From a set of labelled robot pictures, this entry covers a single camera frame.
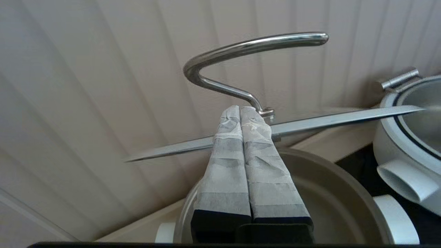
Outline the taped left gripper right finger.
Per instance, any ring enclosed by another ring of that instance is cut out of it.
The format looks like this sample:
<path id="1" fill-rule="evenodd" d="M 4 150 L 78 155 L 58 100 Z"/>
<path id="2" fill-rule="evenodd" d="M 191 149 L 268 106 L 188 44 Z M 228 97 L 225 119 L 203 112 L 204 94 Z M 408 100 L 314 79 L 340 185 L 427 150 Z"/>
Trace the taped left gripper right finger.
<path id="1" fill-rule="evenodd" d="M 240 108 L 240 121 L 253 222 L 313 229 L 312 218 L 271 139 L 270 126 L 249 106 Z"/>

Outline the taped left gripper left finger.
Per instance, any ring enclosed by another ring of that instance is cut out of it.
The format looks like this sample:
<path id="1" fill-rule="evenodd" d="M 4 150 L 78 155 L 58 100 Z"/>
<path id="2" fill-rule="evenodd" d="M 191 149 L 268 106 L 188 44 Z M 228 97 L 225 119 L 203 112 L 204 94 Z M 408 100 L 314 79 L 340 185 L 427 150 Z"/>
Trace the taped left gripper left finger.
<path id="1" fill-rule="evenodd" d="M 252 222 L 237 105 L 222 113 L 213 142 L 194 202 L 192 239 L 194 243 L 235 243 L 237 230 Z"/>

